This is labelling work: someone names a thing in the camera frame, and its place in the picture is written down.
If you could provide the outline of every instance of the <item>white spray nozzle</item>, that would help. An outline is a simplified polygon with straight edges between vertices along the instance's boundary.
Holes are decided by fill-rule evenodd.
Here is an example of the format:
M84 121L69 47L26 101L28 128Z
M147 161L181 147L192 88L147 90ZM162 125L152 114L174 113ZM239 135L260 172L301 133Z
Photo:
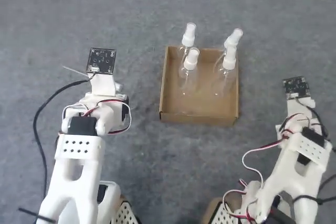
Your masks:
M234 29L233 33L227 37L226 41L224 42L224 47L228 48L229 46L237 46L240 38L243 35L243 30L236 28Z
M194 23L188 23L185 28L185 33L182 38L182 44L186 47L192 47L195 41L196 25Z
M199 50L195 47L191 48L184 60L183 66L187 70L194 70L197 65L198 55L200 55Z
M236 52L237 48L229 46L226 49L226 55L223 59L223 68L233 70L236 67Z

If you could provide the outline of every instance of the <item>cable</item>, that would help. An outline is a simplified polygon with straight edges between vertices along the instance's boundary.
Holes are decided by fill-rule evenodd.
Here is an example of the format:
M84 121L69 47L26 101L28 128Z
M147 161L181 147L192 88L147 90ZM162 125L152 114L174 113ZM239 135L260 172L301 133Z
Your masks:
M66 115L66 111L68 108L75 108L75 107L79 107L79 106L82 106L84 107L86 110L88 110L89 108L83 104L83 103L75 103L75 104L72 104L72 105L68 105L66 106L64 109L63 109L63 112L62 112L62 120L65 118L65 115Z
M320 115L316 112L316 110L314 110L312 107L309 107L308 105L303 104L302 102L299 101L299 99L296 97L295 98L296 102L299 103L300 105L306 107L308 110L310 110L317 118L317 120L319 121L320 125L321 125L321 131L322 131L322 135L325 138L328 138L328 132L326 131L326 127L324 126L324 124L322 123L321 117Z
M53 219L50 219L50 218L41 216L41 215L39 215L39 214L37 214L37 213L35 213L35 212L29 211L29 210L24 209L24 208L22 208L22 207L19 207L19 208L18 208L18 211L20 211L20 212L24 212L25 214L28 214L28 215L35 216L37 219L44 220L44 221L49 222L49 223L56 223L56 221L53 220Z
M117 99L106 99L106 100L101 100L101 101L97 102L97 105L96 105L94 108L92 108L92 109L88 110L87 112L85 112L83 116L89 116L89 115L91 115L91 113L92 113L95 109L99 108L99 104L100 104L100 103L105 103L105 102L117 102L117 103L121 103L121 104L125 105L125 106L128 108L128 111L129 111L129 118L130 118L130 122L129 122L129 124L127 125L127 127L125 127L124 129L121 129L121 130L110 131L108 134L109 134L109 135L114 135L114 134L118 134L118 133L122 133L122 132L127 131L127 130L131 127L131 124L132 124L132 113L131 113L131 108L130 108L130 106L129 106L127 103L123 102L123 101L120 101L120 100L117 100Z
M233 212L231 212L231 210L229 210L229 209L227 208L228 203L225 201L225 197L226 197L229 193L233 193L233 192L235 192L235 193L239 193L239 194L241 194L241 195L245 195L245 194L246 194L245 191L241 191L241 190L229 190L229 191L227 191L226 193L224 193L224 195L223 195L223 199L222 199L222 203L223 203L223 208L224 208L224 210L225 210L230 216L232 216L232 217L235 217L235 218L238 218L238 219L247 219L247 217L246 217L245 215L236 215L236 214L234 214Z
M327 178L319 187L319 192L323 190L323 188L332 180L334 180L336 178L336 174L331 175L329 178Z
M252 168L252 167L247 166L247 165L245 164L245 160L244 160L244 159L245 159L246 155L249 154L249 153L251 153L251 152L257 152L257 151L262 151L262 150L267 150L267 149L273 148L273 147L275 147L275 146L278 146L282 141L283 141L283 139L278 140L278 141L275 141L275 142L270 143L270 144L267 144L267 145L264 145L264 146L262 146L262 147L260 147L260 148L250 150L250 151L246 152L246 153L243 155L242 159L241 159L241 162L242 162L243 166L244 166L246 169L251 170L251 171L253 171L253 172L256 172L256 173L259 175L259 177L260 177L260 183L261 183L260 187L261 187L261 188L262 188L263 185L264 185L264 178L263 178L261 172L260 172L259 170L255 169L255 168Z
M56 90L56 92L50 96L36 111L35 116L34 116L34 120L33 120L33 132L34 132L34 137L35 137L35 142L38 146L38 150L40 152L41 158L42 158L42 163L43 163L43 170L44 170L44 180L43 180L43 199L46 197L47 194L47 182L48 182L48 167L47 167L47 160L46 160L46 155L44 153L40 138L38 136L38 132L37 132L37 119L39 117L39 115L41 114L42 110L48 105L48 103L55 97L57 96L59 93L62 93L64 90L80 85L82 83L85 82L89 82L96 74L93 74L93 76L91 76L91 78L87 79L87 80L80 80L80 81L75 81L72 82L68 85L65 85L64 87ZM20 211L23 211L25 213L30 212L29 210L20 208Z

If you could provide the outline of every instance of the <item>clear plastic bottle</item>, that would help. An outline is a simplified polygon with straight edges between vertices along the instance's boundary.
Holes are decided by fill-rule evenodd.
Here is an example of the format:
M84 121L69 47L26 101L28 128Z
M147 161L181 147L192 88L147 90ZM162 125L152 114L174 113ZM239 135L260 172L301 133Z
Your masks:
M199 55L197 48L191 48L189 54L185 58L179 75L179 87L181 95L187 97L194 93L197 88L197 60Z
M243 31L239 28L234 29L234 31L232 32L232 34L227 37L227 39L224 42L224 46L223 46L223 53L221 54L221 56L217 59L216 63L214 64L214 68L213 68L213 72L217 71L218 68L221 67L222 62L223 62L223 58L226 55L227 52L227 48L228 47L237 47L240 38L243 36Z
M195 31L196 25L194 23L188 23L185 28L185 33L182 38L182 43L178 48L178 58L180 60L179 69L183 67L183 62L187 55L189 54L189 50L193 47L195 41Z
M227 47L223 62L216 69L212 91L217 97L224 97L230 91L237 78L236 51L237 48L234 46Z

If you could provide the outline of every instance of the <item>brown cardboard box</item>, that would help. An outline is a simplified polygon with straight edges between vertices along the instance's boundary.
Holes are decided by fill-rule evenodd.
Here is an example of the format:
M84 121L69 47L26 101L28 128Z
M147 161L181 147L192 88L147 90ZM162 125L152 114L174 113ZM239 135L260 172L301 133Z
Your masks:
M230 93L224 98L216 98L209 89L213 77L213 66L221 55L218 49L201 49L198 57L198 92L189 98L188 113L179 99L177 48L166 49L160 97L160 120L163 122L202 123L232 126L238 118L238 78Z

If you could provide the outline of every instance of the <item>circuit board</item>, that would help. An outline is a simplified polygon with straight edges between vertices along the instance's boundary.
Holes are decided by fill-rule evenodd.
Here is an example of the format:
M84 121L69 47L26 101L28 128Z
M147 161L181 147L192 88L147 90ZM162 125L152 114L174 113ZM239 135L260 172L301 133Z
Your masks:
M117 51L91 48L86 73L113 74Z
M308 83L303 76L283 80L287 100L310 97Z

